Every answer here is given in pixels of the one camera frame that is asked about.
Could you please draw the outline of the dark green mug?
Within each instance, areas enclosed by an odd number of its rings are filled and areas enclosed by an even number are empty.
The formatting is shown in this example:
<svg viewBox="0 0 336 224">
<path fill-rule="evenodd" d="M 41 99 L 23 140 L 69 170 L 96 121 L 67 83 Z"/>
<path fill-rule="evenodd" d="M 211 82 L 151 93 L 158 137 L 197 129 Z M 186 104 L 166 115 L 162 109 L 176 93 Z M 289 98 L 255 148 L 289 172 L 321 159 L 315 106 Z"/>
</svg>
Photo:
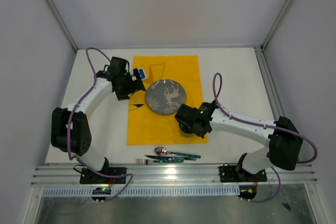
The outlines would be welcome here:
<svg viewBox="0 0 336 224">
<path fill-rule="evenodd" d="M 189 128 L 186 124 L 184 123 L 179 123 L 179 132 L 183 137 L 193 137 L 195 136 L 193 130 Z"/>
</svg>

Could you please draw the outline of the grey reindeer plate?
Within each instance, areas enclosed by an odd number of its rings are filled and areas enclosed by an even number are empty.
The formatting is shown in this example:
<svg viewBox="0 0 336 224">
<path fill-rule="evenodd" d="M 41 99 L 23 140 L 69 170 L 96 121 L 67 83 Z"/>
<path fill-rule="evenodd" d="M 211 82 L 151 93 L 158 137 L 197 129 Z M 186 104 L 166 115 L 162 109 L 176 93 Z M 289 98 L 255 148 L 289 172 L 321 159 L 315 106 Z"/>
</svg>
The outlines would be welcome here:
<svg viewBox="0 0 336 224">
<path fill-rule="evenodd" d="M 171 115 L 186 102 L 186 92 L 176 81 L 159 80 L 147 89 L 145 102 L 153 112 L 160 115 Z"/>
</svg>

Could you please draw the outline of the yellow Pikachu cloth placemat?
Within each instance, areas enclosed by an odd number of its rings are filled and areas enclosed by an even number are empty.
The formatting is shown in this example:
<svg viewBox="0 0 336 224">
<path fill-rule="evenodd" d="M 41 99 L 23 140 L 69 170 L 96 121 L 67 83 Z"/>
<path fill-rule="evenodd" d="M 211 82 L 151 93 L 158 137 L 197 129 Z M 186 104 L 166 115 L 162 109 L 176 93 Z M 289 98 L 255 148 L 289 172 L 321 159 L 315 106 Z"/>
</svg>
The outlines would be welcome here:
<svg viewBox="0 0 336 224">
<path fill-rule="evenodd" d="M 169 79 L 184 88 L 186 105 L 196 108 L 203 102 L 197 56 L 134 56 L 132 67 L 138 68 L 146 90 L 155 81 Z M 128 145 L 207 143 L 207 137 L 183 137 L 174 114 L 160 115 L 150 110 L 143 91 L 132 94 L 128 111 Z"/>
</svg>

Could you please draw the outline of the spoon with green handle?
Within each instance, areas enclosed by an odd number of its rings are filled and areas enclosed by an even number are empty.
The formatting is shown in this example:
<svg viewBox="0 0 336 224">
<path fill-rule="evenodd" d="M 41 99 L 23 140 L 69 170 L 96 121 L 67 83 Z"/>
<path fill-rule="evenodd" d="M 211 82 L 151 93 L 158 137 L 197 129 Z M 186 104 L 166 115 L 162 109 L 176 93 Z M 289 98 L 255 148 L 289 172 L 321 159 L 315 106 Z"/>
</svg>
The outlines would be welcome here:
<svg viewBox="0 0 336 224">
<path fill-rule="evenodd" d="M 154 152 L 156 154 L 158 154 L 158 156 L 162 156 L 162 157 L 165 157 L 165 156 L 168 156 L 168 155 L 177 155 L 177 156 L 188 157 L 188 158 L 196 158 L 196 159 L 200 159 L 201 158 L 200 155 L 181 153 L 181 152 L 171 152 L 171 151 L 167 150 L 164 147 L 156 147 L 154 149 Z"/>
</svg>

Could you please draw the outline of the knife with green handle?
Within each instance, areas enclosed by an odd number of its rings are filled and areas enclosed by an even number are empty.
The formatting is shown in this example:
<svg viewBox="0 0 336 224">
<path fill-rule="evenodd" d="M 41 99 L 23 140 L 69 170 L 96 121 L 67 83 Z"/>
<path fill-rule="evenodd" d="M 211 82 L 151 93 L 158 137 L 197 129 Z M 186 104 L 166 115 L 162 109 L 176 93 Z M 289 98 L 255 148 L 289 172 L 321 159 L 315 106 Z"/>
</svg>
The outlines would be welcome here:
<svg viewBox="0 0 336 224">
<path fill-rule="evenodd" d="M 169 157 L 169 156 L 165 156 L 165 157 L 161 157 L 161 156 L 154 156 L 154 155 L 145 155 L 145 157 L 151 158 L 151 159 L 155 159 L 155 160 L 191 160 L 188 157 Z"/>
</svg>

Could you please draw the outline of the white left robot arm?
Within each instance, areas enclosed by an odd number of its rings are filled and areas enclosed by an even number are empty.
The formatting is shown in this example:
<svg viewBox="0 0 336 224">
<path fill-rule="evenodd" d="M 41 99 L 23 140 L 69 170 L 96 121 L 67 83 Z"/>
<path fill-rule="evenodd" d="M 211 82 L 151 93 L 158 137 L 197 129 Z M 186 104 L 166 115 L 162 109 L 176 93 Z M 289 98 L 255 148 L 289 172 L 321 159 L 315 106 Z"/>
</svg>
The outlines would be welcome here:
<svg viewBox="0 0 336 224">
<path fill-rule="evenodd" d="M 89 118 L 109 95 L 114 93 L 122 101 L 138 91 L 145 91 L 139 70 L 131 70 L 125 59 L 112 57 L 103 70 L 93 73 L 92 86 L 79 99 L 53 110 L 51 145 L 92 171 L 97 182 L 106 182 L 110 177 L 109 161 L 91 145 Z"/>
</svg>

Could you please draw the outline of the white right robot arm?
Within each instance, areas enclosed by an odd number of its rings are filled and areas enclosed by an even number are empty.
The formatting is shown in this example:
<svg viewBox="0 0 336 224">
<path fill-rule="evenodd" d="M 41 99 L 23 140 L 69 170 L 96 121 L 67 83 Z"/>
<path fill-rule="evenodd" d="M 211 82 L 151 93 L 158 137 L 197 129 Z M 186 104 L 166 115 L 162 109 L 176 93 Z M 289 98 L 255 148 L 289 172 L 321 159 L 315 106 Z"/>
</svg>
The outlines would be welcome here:
<svg viewBox="0 0 336 224">
<path fill-rule="evenodd" d="M 292 171 L 298 163 L 303 139 L 286 117 L 276 121 L 258 120 L 229 114 L 215 102 L 204 102 L 199 108 L 181 105 L 175 114 L 182 132 L 204 137 L 211 131 L 232 133 L 253 140 L 262 148 L 244 153 L 235 167 L 235 174 L 243 182 L 267 168 L 278 167 Z"/>
</svg>

